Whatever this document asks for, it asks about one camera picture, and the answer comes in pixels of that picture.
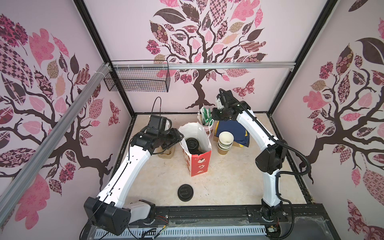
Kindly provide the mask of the red white paper gift bag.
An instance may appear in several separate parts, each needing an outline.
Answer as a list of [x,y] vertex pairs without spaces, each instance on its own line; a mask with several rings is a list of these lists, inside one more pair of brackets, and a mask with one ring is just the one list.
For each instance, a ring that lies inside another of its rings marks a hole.
[[206,173],[212,155],[212,144],[206,129],[199,123],[187,123],[178,130],[184,136],[180,145],[190,176]]

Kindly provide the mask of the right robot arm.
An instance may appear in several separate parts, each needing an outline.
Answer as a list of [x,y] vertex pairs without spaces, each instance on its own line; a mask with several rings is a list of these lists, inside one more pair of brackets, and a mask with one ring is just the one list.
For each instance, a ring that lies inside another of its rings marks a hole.
[[283,166],[287,151],[277,144],[279,140],[257,119],[250,106],[244,101],[237,100],[231,91],[219,89],[216,104],[212,113],[214,120],[238,122],[260,147],[261,153],[255,162],[258,169],[263,172],[262,205],[269,211],[278,210],[281,208],[282,200],[278,197],[276,174]]

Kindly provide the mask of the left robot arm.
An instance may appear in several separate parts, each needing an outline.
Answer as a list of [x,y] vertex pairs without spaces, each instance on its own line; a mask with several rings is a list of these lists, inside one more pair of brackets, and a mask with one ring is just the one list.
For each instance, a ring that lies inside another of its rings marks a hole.
[[166,151],[184,138],[172,121],[151,115],[147,126],[136,133],[129,142],[128,154],[109,183],[97,195],[87,198],[84,209],[87,223],[114,235],[121,235],[129,224],[147,219],[155,204],[139,200],[125,206],[126,198],[138,173],[156,149]]

